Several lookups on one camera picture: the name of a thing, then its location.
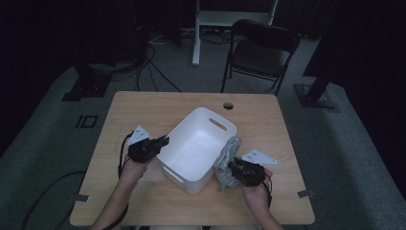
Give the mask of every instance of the crumpled gray fabric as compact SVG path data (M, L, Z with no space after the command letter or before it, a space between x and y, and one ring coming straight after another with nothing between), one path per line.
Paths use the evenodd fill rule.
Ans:
M221 150L220 155L214 161L215 174L221 182L219 188L220 192L224 192L227 187L235 188L238 186L238 180L232 176L231 169L228 168L228 165L230 162L234 162L234 156L240 145L240 138L236 136L231 137Z

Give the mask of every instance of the black cable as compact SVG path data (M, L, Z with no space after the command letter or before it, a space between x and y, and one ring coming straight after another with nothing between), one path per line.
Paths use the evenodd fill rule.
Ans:
M156 86L155 80L153 79L153 76L152 76L151 68L149 66L148 66L148 70L149 70L149 77L151 78L151 81L152 81L152 85L155 88L155 91L158 91L158 87Z
M66 178L66 177L68 177L68 176L70 176L70 175L73 175L73 174L85 174L85 173L86 173L86 172L84 172L84 171L77 171L77 172L70 172L70 173L67 173L67 174L61 176L60 178L58 178L57 180L55 180L50 186L48 186L48 188L39 196L39 198L35 201L35 203L33 204L33 206L31 206L31 208L30 208L30 210L28 211L27 215L24 217L23 223L22 223L22 225L21 225L21 229L22 229L22 230L26 229L27 224L28 224L28 221L30 220L30 216L31 216L31 214L33 213L33 211L34 211L36 205L39 203L39 201L42 199L42 197L44 197L44 196L46 195L46 193L47 193L52 187L54 187L54 185L57 184L57 182L59 182L60 180Z
M137 73L137 71L135 71L134 73L131 73L131 74L129 74L129 75L127 75L127 76L125 76L125 77L123 77L123 78L121 78L121 79L111 79L110 80L110 82L117 82L117 81L124 81L124 80L127 80L127 79L129 79L129 78L131 78L132 76L134 76L135 74Z
M128 159L126 159L125 161L124 161L124 163L123 163L123 168L124 168L124 165L130 160L131 158L128 158Z
M72 205L71 209L69 209L69 212L66 213L63 220L56 226L55 230L59 229L62 226L62 224L66 221L66 219L69 218L69 215L71 215L72 211L74 210L74 207L75 207L75 203Z
M269 188L263 181L262 181L262 185L265 187L266 191L268 191L268 207L271 206L271 202L272 202L272 180L271 177L266 173L265 174L268 178L269 178L269 183L271 185L271 187Z
M117 226L121 221L123 221L123 219L125 218L125 215L128 211L128 204L125 206L124 211L122 212L122 214L119 216L119 218L117 218L116 221L114 221L112 224L108 225L107 227L103 228L102 230L111 230L113 229L115 226Z
M204 35L207 35L207 34L201 35L201 36L200 36L200 40L201 40L202 42L204 42L204 43L207 43L207 44L211 44L211 45L225 45L225 44L227 44L227 43L230 43L230 37L228 37L228 36L226 36L226 35L224 35L224 34L220 34L220 33L217 33L217 32L213 32L212 34L210 34L210 35L217 35L217 36L219 36L219 37L221 38L221 41L213 41L213 40L210 40L210 39L208 39L208 38L205 38Z
M122 175L122 171L123 171L123 167L124 167L125 163L128 161L128 159L127 159L127 160L124 162L124 164L123 164L123 152L124 152L125 141L126 141L128 138L130 138L130 137L132 136L132 133L134 133L134 131L132 131L131 133L127 134L127 135L125 136L125 138L123 139L123 142L122 142L122 148L121 148L121 150L120 150L120 162L119 162L119 166L118 166L119 178L120 178L120 176Z
M102 69L98 69L95 67L92 67L92 68L98 74L116 75L116 74L123 74L123 73L131 73L134 70L137 70L139 67L140 66L138 63L133 62L133 63L123 66L121 68L115 68L115 69L111 69L111 70L102 70Z
M153 48L151 45L149 45L148 44L148 47L153 51L153 55L152 55L152 57L151 58L149 58L149 57L146 57L146 60L147 60L147 62L143 65L143 67L140 69L140 71L138 72L138 75L137 75L137 89L138 89L138 91L141 91L141 88L140 88L140 76L141 76L141 73L143 72L143 70L144 70L144 68L146 67L146 66L148 66L149 64L152 64L152 66L159 72L159 74L170 84L170 85L172 85L178 92L182 92L175 84L173 84L165 75L164 75L164 73L162 73L162 71L152 62L152 60L153 60L153 58L155 58L155 55L156 55L156 50L155 50L155 48Z

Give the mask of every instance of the wire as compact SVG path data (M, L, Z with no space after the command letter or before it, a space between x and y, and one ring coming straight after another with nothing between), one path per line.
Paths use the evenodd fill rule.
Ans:
M131 158L128 158L128 159L126 159L125 161L124 161L124 163L123 163L123 165L122 165L122 168L124 168L124 165L130 160Z
M148 66L148 70L149 70L149 76L150 76L150 78L151 78L153 87L155 88L155 91L158 91L158 87L156 87L156 83L155 83L155 80L153 79L152 71L151 71L151 68L150 68L149 66Z
M193 29L186 29L185 32L181 34L181 36L186 36L191 31L193 31Z
M271 195L271 193L272 193L272 180L271 180L271 176L269 176L267 173L265 173L265 175L268 177L271 187L269 188L263 181L262 181L262 185L265 187L266 191L268 191L268 207L270 207L271 202L272 202L272 195Z
M155 42L155 40L158 40L158 39L160 39L160 38L162 38L162 37L166 38L167 41L165 41L165 42L160 42L160 43ZM148 43L149 43L149 44L153 44L153 45L166 45L166 44L170 44L170 43L171 43L171 40L170 40L169 38L165 37L164 35L158 35L158 36L156 36L155 38L152 38L151 41L149 41Z
M200 40L202 40L203 42L205 42L207 44L224 45L224 44L230 43L230 37L228 37L228 36L226 36L224 34L221 34L219 32L211 32L211 33L205 34L205 35L217 35L218 37L221 38L221 41L213 41L213 40L210 40L208 38L200 36Z
M139 68L139 66L140 66L139 64L137 64L136 62L133 62L124 67L110 69L110 70L102 70L102 69L98 69L96 67L92 67L92 68L95 70L96 73L99 73L99 74L116 75L116 74L122 74L122 73L130 73L134 70L137 70Z
M132 133L134 133L134 131L132 131L131 133L127 134L125 136L125 138L123 139L122 142L122 148L120 150L120 162L119 162L119 166L118 166L118 170L119 170L119 178L122 175L122 171L123 171L123 167L125 165L125 163L127 163L128 159L123 163L123 153L124 153L124 146L125 146L125 141L130 138L132 136Z
M21 225L21 230L26 229L27 224L28 224L28 221L30 220L30 216L31 216L31 214L33 213L33 211L34 211L36 205L39 203L39 201L41 201L42 197L44 197L44 196L46 195L46 193L47 193L51 188L53 188L54 185L57 184L57 182L59 182L60 180L66 178L66 177L68 177L68 176L74 175L74 174L85 174L85 173L86 173L85 171L77 171L77 172L70 172L70 173L67 173L67 174L61 176L60 178L58 178L57 180L55 180L50 186L48 186L48 188L39 196L39 198L35 201L35 203L33 204L33 206L31 206L31 208L30 208L30 210L28 211L27 215L24 217L24 221L23 221L23 223L22 223L22 225ZM59 223L59 225L57 226L56 229L58 229L58 228L62 225L62 223L67 219L67 217L69 216L69 214L71 213L72 210L73 210L73 207L71 208L71 210L69 211L69 213L66 215L66 217L64 218L64 220Z
M143 72L143 70L144 70L144 68L146 68L146 66L148 66L149 64L152 64L152 66L159 72L159 74L170 84L170 85L172 85L178 92L182 92L175 84L173 84L165 75L164 75L164 73L162 73L162 71L152 62L152 60L155 58L155 55L156 55L156 50L155 50L155 48L153 48L151 45L149 45L148 44L148 47L152 50L152 52L153 52L153 55L152 55L152 57L151 58L149 58L149 57L147 57L146 56L146 60L147 60L147 62L143 65L143 67L139 70L139 72L138 72L138 75L137 75L137 89L138 89L138 91L141 91L141 88L140 88L140 77L141 77L141 73ZM155 87L155 90L156 91L158 91L158 89L157 89L157 87L156 87L156 85L155 85L155 82L152 80L152 83L154 84L154 87Z
M130 73L130 74L128 74L127 76L122 77L121 79L111 80L111 82L117 82L117 81L124 81L124 80L127 80L127 79L131 78L132 76L134 76L135 74L137 74L137 72L138 72L138 71L135 71L135 72L133 72L133 73Z
M119 218L117 218L116 221L114 221L112 224L108 225L107 227L103 228L102 230L111 230L113 229L115 226L117 226L120 222L123 221L123 219L125 218L125 215L128 211L128 204L125 206L124 211L122 212L122 214L119 216Z

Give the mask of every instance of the basket handle hole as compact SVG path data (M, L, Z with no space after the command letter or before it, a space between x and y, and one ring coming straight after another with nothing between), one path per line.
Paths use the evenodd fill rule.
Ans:
M216 125L217 127L223 129L224 131L227 131L227 127L225 127L224 125L222 125L221 123L219 123L219 122L216 121L215 119L209 118L209 121L210 121L211 123L213 123L214 125Z

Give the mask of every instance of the desk leg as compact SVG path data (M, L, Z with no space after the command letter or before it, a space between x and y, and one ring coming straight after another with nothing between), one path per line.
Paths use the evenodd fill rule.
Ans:
M200 0L196 0L196 20L195 20L195 35L194 35L194 48L193 48L193 60L192 65L199 65L200 60Z

